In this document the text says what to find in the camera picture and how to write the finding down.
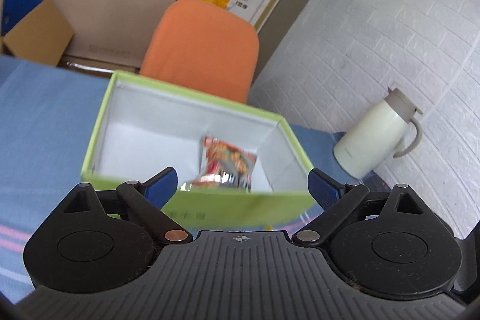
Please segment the silver orange chip bag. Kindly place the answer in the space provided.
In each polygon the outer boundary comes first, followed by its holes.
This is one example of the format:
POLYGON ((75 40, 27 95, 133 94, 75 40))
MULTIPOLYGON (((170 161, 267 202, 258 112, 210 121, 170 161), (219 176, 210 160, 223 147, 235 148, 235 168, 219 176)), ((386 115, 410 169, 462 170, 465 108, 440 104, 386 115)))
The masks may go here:
POLYGON ((198 175, 183 183, 181 191, 200 188, 228 189, 249 193, 257 155, 213 136, 202 138, 201 164, 198 175))

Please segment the green cardboard box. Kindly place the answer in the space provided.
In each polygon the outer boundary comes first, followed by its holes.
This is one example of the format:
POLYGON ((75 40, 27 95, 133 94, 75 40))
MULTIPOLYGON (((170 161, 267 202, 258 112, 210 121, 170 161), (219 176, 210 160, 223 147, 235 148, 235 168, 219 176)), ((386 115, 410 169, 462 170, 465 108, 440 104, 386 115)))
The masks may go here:
POLYGON ((173 168, 178 189, 163 212, 191 229, 288 227, 310 210, 312 163, 287 121, 265 110, 125 71, 103 97, 81 179, 108 190, 173 168), (251 189, 185 184, 201 170, 202 140, 213 136, 256 155, 251 189))

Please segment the cream thermos jug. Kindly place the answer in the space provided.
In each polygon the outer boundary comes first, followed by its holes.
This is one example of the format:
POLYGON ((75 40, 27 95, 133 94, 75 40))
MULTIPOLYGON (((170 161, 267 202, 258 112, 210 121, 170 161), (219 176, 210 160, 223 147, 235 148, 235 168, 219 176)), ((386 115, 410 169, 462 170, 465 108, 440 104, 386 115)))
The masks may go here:
POLYGON ((423 129, 415 118, 418 108, 399 88, 389 89, 387 96, 373 106, 333 148, 337 163, 346 173, 363 178, 386 158, 400 158, 411 153, 422 140, 423 129), (403 150, 396 146, 413 126, 416 135, 403 150))

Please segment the open cardboard box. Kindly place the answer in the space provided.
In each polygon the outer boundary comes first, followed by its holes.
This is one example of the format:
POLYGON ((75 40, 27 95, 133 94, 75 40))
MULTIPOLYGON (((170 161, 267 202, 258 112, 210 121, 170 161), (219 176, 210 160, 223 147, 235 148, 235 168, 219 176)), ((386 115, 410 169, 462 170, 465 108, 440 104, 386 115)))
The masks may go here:
POLYGON ((1 53, 56 67, 74 32, 53 0, 1 0, 1 53))

